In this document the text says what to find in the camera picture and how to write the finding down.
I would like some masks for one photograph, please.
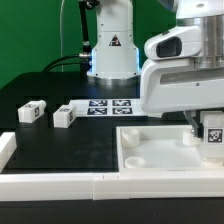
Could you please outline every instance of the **black table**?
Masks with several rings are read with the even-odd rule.
[[[0,132],[15,131],[18,147],[4,174],[116,172],[116,127],[186,124],[182,113],[148,117],[77,118],[68,129],[53,128],[53,113],[71,99],[138,98],[139,84],[106,87],[79,73],[27,73],[0,91]],[[45,100],[45,115],[18,122],[17,109]],[[135,199],[106,201],[1,202],[5,223],[223,223],[224,200]]]

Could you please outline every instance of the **green backdrop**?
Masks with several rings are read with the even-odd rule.
[[[145,41],[175,26],[175,14],[156,0],[134,0],[135,44],[144,62]],[[0,88],[21,73],[41,71],[60,57],[61,0],[1,0]],[[92,46],[96,43],[95,11],[87,11]],[[64,55],[82,49],[78,0],[66,0]]]

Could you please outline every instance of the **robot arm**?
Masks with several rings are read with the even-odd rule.
[[[141,76],[142,109],[189,115],[223,108],[224,0],[160,2],[172,10],[176,4],[177,26],[145,44],[149,59]]]
[[[95,4],[94,0],[86,2],[90,7]],[[125,85],[139,75],[132,1],[100,0],[96,14],[98,41],[92,50],[92,68],[87,78],[104,85]]]

